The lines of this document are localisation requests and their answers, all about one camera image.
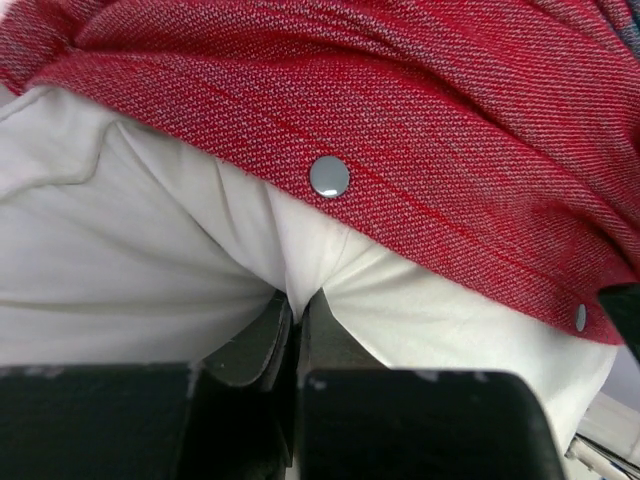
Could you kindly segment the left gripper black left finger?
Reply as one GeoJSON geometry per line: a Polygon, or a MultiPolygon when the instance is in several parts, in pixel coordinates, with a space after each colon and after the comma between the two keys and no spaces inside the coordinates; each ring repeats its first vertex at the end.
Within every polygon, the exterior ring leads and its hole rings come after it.
{"type": "Polygon", "coordinates": [[[197,362],[5,366],[1,475],[281,479],[293,336],[279,293],[197,362]]]}

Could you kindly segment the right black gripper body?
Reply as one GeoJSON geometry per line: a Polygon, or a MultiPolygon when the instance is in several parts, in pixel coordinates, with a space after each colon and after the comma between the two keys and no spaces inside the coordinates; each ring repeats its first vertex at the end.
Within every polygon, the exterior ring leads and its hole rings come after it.
{"type": "Polygon", "coordinates": [[[604,287],[598,301],[627,345],[639,344],[639,284],[604,287]]]}

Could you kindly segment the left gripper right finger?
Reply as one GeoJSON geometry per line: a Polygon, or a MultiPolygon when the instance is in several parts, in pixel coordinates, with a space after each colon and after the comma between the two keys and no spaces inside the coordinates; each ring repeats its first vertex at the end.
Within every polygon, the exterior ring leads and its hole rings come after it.
{"type": "Polygon", "coordinates": [[[546,416],[518,376],[389,369],[323,292],[301,321],[297,462],[304,479],[564,477],[546,416]]]}

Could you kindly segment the red printed pillowcase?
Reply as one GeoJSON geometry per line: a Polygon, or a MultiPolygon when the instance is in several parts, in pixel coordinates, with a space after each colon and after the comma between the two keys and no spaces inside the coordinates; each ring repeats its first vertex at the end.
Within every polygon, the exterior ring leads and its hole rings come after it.
{"type": "Polygon", "coordinates": [[[635,1],[18,1],[1,80],[206,151],[582,339],[639,279],[635,1]]]}

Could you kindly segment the white pillow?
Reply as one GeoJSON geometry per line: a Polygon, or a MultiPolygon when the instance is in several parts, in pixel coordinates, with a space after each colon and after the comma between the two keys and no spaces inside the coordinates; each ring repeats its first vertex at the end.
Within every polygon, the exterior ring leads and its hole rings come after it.
{"type": "Polygon", "coordinates": [[[617,348],[431,273],[237,168],[70,92],[1,95],[1,361],[197,361],[276,291],[318,291],[391,368],[506,370],[567,445],[617,348]]]}

